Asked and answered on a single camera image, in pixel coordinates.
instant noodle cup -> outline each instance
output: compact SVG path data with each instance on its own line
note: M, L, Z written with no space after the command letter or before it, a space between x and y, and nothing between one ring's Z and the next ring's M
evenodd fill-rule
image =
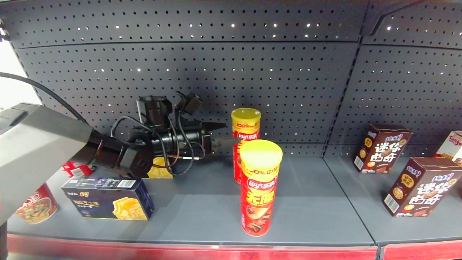
M241 183L242 160L240 149L243 144L260 138L260 118L261 113L253 108L238 108L231 113L232 135L234 138L241 138L241 141L234 145L234 180Z
M267 140L253 140L241 147L241 225L251 236L268 232L273 212L282 149Z
M16 215L29 224L37 224L47 220L57 209L58 204L45 183L16 210Z

yellow can lid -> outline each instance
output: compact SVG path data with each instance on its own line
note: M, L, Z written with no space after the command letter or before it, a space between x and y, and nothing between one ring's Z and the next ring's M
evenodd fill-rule
M282 149L268 140L252 140L241 146L241 160L253 168L272 168L282 161Z
M231 112L231 117L237 121L256 122L260 120L261 113L257 109L243 107Z

white box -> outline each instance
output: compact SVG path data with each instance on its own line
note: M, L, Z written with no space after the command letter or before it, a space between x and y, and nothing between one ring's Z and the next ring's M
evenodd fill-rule
M446 157L462 166L462 131L452 131L434 157Z

barcode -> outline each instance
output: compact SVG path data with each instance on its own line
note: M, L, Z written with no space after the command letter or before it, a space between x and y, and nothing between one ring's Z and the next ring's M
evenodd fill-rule
M356 167L358 167L358 169L360 170L362 169L364 163L358 156L356 156L356 159L354 159L354 165L356 165Z
M79 168L71 170L71 172L72 172L72 174L74 174L74 176L83 176L84 175L84 172L82 172L82 170L80 170Z
M385 198L385 204L390 208L390 210L395 213L400 205L391 197L390 194L387 194L387 197Z
M117 185L117 188L131 188L135 182L135 180L122 180L119 185Z

blue cracker box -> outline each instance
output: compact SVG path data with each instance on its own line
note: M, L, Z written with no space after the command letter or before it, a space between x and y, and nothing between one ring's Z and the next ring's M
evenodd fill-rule
M142 179L74 176L61 189L83 217L148 220L154 212Z

